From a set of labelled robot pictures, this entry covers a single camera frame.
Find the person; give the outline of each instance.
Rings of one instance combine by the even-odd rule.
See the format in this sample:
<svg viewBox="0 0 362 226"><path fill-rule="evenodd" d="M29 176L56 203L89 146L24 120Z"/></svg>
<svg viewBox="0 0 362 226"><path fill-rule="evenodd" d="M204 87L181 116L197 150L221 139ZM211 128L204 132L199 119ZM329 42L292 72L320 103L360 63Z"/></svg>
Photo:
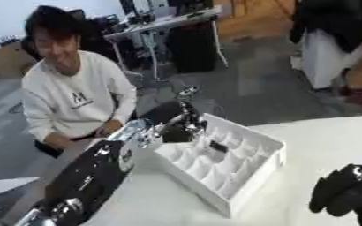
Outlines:
<svg viewBox="0 0 362 226"><path fill-rule="evenodd" d="M80 30L52 6L39 6L26 21L43 59L22 80L24 114L35 145L55 158L77 140L115 132L136 107L136 88L119 67L79 50Z"/></svg>

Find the sweatshirt logo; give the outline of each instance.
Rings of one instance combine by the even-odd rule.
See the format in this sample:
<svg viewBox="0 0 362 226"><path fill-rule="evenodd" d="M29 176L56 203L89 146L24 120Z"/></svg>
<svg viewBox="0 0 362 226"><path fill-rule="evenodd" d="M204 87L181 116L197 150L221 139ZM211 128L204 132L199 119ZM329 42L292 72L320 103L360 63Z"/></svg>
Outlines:
<svg viewBox="0 0 362 226"><path fill-rule="evenodd" d="M82 92L72 93L72 99L74 101L75 106L72 109L79 109L80 107L86 106L88 104L93 103L92 100L89 100L85 97Z"/></svg>

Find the black bag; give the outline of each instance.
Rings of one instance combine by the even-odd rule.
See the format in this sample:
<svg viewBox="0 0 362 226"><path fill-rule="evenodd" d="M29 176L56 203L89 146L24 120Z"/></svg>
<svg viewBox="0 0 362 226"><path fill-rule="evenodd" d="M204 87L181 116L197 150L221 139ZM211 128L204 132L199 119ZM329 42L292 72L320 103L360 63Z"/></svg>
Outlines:
<svg viewBox="0 0 362 226"><path fill-rule="evenodd" d="M174 28L166 41L178 72L211 72L216 54L211 22Z"/></svg>

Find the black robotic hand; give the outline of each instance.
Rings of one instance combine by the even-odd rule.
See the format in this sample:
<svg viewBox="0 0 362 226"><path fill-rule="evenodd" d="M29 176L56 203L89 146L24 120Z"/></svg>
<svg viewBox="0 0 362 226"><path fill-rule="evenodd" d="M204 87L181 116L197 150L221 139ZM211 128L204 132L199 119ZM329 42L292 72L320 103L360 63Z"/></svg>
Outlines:
<svg viewBox="0 0 362 226"><path fill-rule="evenodd" d="M310 210L319 213L326 208L333 216L354 211L362 226L362 165L350 164L320 178L313 190Z"/></svg>

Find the man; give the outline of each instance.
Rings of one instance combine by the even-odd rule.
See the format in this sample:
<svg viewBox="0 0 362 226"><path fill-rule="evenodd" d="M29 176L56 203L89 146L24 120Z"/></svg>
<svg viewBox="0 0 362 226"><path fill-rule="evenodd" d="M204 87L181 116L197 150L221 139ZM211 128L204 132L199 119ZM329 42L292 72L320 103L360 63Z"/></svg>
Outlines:
<svg viewBox="0 0 362 226"><path fill-rule="evenodd" d="M129 120L135 87L108 58L78 50L79 22L72 15L40 6L26 34L43 57L22 82L26 119L41 151L58 157L74 141L105 137Z"/></svg>

